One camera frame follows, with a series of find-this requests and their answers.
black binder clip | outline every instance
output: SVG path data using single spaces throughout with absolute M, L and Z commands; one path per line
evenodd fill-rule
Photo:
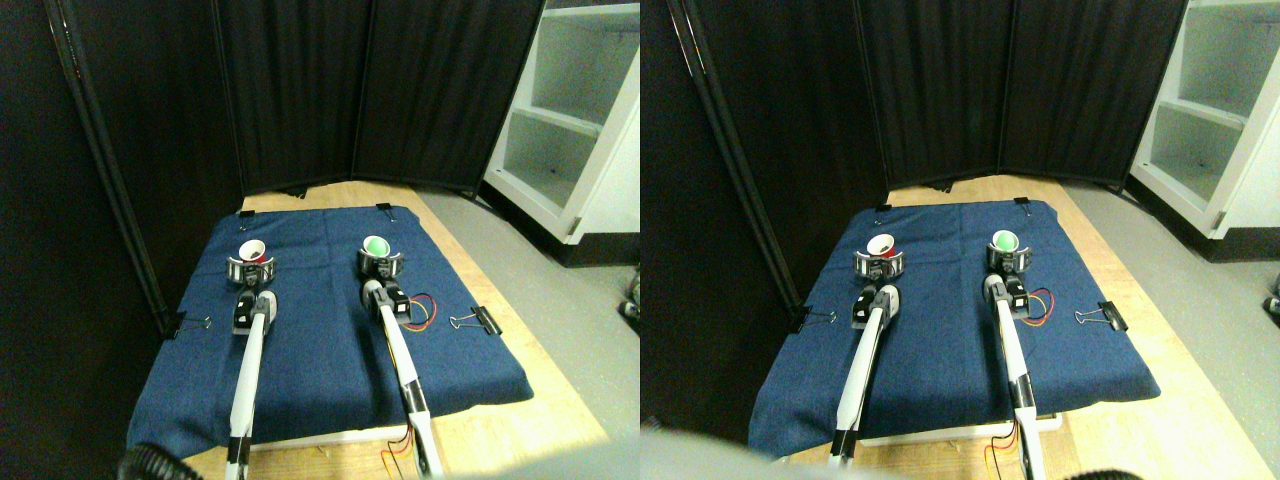
M 182 324 L 184 321 L 195 321 L 195 323 L 198 323 L 200 325 L 183 328 Z M 173 317 L 170 317 L 169 321 L 166 321 L 166 324 L 168 325 L 165 325 L 164 338 L 168 338 L 168 339 L 172 340 L 174 338 L 178 338 L 178 333 L 179 332 L 187 332 L 187 330 L 195 330 L 195 329 L 205 329 L 205 330 L 207 330 L 209 325 L 211 325 L 212 321 L 209 320 L 207 316 L 204 317 L 204 319 L 188 319 L 187 317 L 187 312 L 180 311 L 180 312 L 173 315 Z
M 1088 317 L 1089 315 L 1094 315 L 1094 314 L 1100 314 L 1100 312 L 1102 314 L 1101 319 L 1089 319 Z M 1110 302 L 1110 301 L 1107 301 L 1107 302 L 1098 302 L 1098 310 L 1087 311 L 1087 312 L 1075 312 L 1075 321 L 1079 323 L 1080 325 L 1084 325 L 1085 323 L 1089 323 L 1089 321 L 1097 321 L 1100 324 L 1111 325 L 1111 329 L 1116 330 L 1116 332 L 1129 330 L 1129 324 L 1126 324 L 1124 321 L 1124 317 L 1120 316 L 1120 310 L 1117 310 L 1116 305 L 1112 303 L 1112 302 Z
M 799 326 L 796 326 L 796 333 L 800 333 L 800 330 L 804 330 L 805 326 L 817 325 L 817 324 L 831 324 L 831 323 L 835 323 L 836 319 L 838 319 L 838 316 L 836 315 L 836 312 L 823 314 L 823 312 L 812 311 L 812 308 L 809 308 L 809 307 L 805 307 L 805 308 L 810 310 L 810 311 L 805 312 L 804 316 L 806 316 L 806 317 L 809 317 L 809 316 L 820 316 L 822 320 L 805 321 L 805 323 L 800 324 Z
M 1023 211 L 1027 212 L 1027 216 L 1032 216 L 1032 209 L 1028 206 L 1028 205 L 1032 204 L 1030 198 L 1018 197 L 1018 198 L 1014 198 L 1014 204 L 1020 205 L 1023 207 Z
M 250 220 L 253 219 L 253 210 L 241 210 L 239 219 L 241 219 L 241 228 L 239 228 L 239 230 L 241 232 L 247 232 L 248 227 L 250 227 Z
M 392 223 L 396 223 L 396 215 L 392 214 L 392 204 L 378 204 L 378 210 L 387 212 L 387 218 L 392 219 Z
M 462 320 L 466 320 L 466 319 L 470 319 L 470 317 L 475 317 L 476 323 L 475 324 L 465 324 L 465 323 L 462 323 Z M 489 334 L 489 335 L 493 335 L 493 334 L 502 335 L 502 328 L 498 326 L 497 321 L 493 321 L 493 316 L 489 315 L 489 308 L 485 308 L 485 307 L 471 307 L 471 315 L 467 315 L 467 316 L 463 316 L 463 317 L 451 316 L 449 317 L 449 325 L 453 325 L 454 330 L 461 329 L 463 326 L 475 326 L 475 328 L 483 328 L 485 334 Z

white shelf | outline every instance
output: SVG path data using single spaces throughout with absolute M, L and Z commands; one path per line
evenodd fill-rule
M 558 127 L 563 127 L 573 132 L 590 136 L 593 138 L 599 137 L 600 131 L 604 128 L 599 123 L 588 122 L 580 118 L 570 116 L 558 111 L 540 109 L 536 106 L 517 106 L 513 110 L 517 114 L 532 118 L 535 120 L 541 120 Z
M 1224 127 L 1230 127 L 1236 131 L 1243 131 L 1244 124 L 1249 122 L 1248 118 L 1233 114 L 1230 111 L 1224 111 L 1215 109 L 1208 105 L 1201 105 L 1194 101 L 1187 101 L 1181 99 L 1161 100 L 1162 106 L 1181 111 L 1188 115 L 1194 115 Z
M 1193 9 L 1208 9 L 1217 6 L 1253 6 L 1253 5 L 1277 5 L 1280 0 L 1193 0 L 1190 8 Z
M 543 19 L 576 23 L 579 27 L 605 32 L 637 32 L 640 4 L 575 6 L 543 12 Z

cup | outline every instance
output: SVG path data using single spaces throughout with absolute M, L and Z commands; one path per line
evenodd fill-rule
M 1018 236 L 1009 230 L 1000 230 L 991 236 L 991 244 L 996 246 L 996 250 L 1001 252 L 1018 251 L 1019 243 Z
M 888 233 L 881 233 L 872 237 L 870 242 L 867 242 L 867 255 L 873 257 L 891 257 L 896 253 L 897 251 L 893 250 L 893 236 Z
M 379 236 L 365 237 L 365 242 L 362 243 L 362 246 L 365 253 L 369 253 L 379 259 L 392 253 L 390 243 L 387 243 L 387 239 Z
M 260 239 L 251 239 L 244 242 L 239 250 L 241 260 L 251 264 L 261 264 L 266 261 L 266 243 Z

white cabinet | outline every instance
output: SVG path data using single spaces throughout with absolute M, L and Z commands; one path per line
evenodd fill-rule
M 1192 1 L 1132 174 L 1208 239 L 1280 227 L 1280 1 Z
M 485 182 L 564 244 L 640 232 L 640 4 L 543 13 Z

shelf compartment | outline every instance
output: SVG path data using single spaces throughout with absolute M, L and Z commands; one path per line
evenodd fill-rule
M 639 4 L 544 12 L 531 105 L 604 124 L 640 47 L 639 22 Z
M 595 148 L 595 136 L 527 115 L 511 115 L 508 128 L 502 169 L 563 209 Z
M 1183 28 L 1179 97 L 1249 116 L 1280 47 L 1280 3 L 1202 3 Z
M 1240 129 L 1180 106 L 1161 102 L 1157 108 L 1151 164 L 1208 202 L 1235 152 Z
M 1162 100 L 1161 106 L 1166 106 L 1184 114 L 1196 115 L 1202 119 L 1217 123 L 1222 127 L 1228 127 L 1235 131 L 1243 131 L 1244 124 L 1249 122 L 1248 118 L 1233 114 L 1230 111 L 1219 110 L 1208 105 L 1201 105 L 1187 100 Z
M 515 108 L 515 113 L 517 115 L 525 115 L 535 120 L 553 123 L 556 125 L 568 128 L 573 132 L 590 136 L 593 138 L 599 137 L 600 129 L 603 129 L 603 127 L 599 123 L 568 116 L 558 111 L 539 109 L 536 106 L 517 106 Z

